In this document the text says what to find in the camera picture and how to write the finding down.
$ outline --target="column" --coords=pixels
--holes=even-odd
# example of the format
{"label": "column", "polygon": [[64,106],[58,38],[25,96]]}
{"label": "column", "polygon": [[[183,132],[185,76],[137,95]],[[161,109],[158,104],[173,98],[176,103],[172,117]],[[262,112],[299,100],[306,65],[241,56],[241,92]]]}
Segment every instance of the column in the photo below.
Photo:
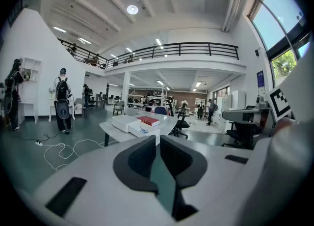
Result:
{"label": "column", "polygon": [[128,96],[129,96],[129,87],[130,87],[130,77],[131,72],[124,73],[124,80],[123,80],[123,88],[122,88],[122,100],[124,101],[124,110],[127,110],[128,107]]}

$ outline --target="brick wall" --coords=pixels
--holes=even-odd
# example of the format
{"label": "brick wall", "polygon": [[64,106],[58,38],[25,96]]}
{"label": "brick wall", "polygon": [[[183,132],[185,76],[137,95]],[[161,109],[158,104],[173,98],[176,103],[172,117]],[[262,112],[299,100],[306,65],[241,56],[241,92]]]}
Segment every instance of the brick wall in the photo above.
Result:
{"label": "brick wall", "polygon": [[[147,90],[135,90],[135,95],[146,95]],[[190,111],[193,112],[195,108],[195,99],[196,98],[204,98],[205,103],[207,102],[207,94],[201,93],[189,93],[189,92],[169,92],[168,94],[173,95],[173,99],[177,100],[177,105],[181,105],[182,100],[186,100],[188,103],[188,107]]]}

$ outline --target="black backpack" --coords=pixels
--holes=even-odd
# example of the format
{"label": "black backpack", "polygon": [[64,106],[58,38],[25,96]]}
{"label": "black backpack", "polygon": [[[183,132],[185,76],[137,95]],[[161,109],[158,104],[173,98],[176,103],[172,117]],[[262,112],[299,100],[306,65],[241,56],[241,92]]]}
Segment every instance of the black backpack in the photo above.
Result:
{"label": "black backpack", "polygon": [[65,80],[61,80],[60,77],[59,78],[59,83],[56,87],[56,96],[57,96],[57,100],[60,99],[67,99],[68,98],[68,84],[67,84],[67,80],[68,78],[65,78]]}

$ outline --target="tree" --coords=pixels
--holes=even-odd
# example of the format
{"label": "tree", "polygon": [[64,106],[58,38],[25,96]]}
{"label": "tree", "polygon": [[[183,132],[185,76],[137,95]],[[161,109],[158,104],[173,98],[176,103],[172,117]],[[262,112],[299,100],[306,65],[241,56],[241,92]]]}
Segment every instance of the tree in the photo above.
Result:
{"label": "tree", "polygon": [[290,71],[296,66],[296,60],[292,53],[292,50],[288,50],[280,57],[272,60],[275,78],[287,76]]}

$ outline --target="scissors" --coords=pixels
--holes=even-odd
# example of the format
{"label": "scissors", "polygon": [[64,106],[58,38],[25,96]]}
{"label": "scissors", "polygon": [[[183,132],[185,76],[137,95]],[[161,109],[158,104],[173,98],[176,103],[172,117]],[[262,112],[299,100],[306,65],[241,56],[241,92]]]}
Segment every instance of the scissors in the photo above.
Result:
{"label": "scissors", "polygon": [[141,133],[143,133],[143,134],[147,134],[148,133],[148,130],[145,130],[144,128],[142,128],[141,126],[139,126],[140,127],[140,129],[141,129]]}

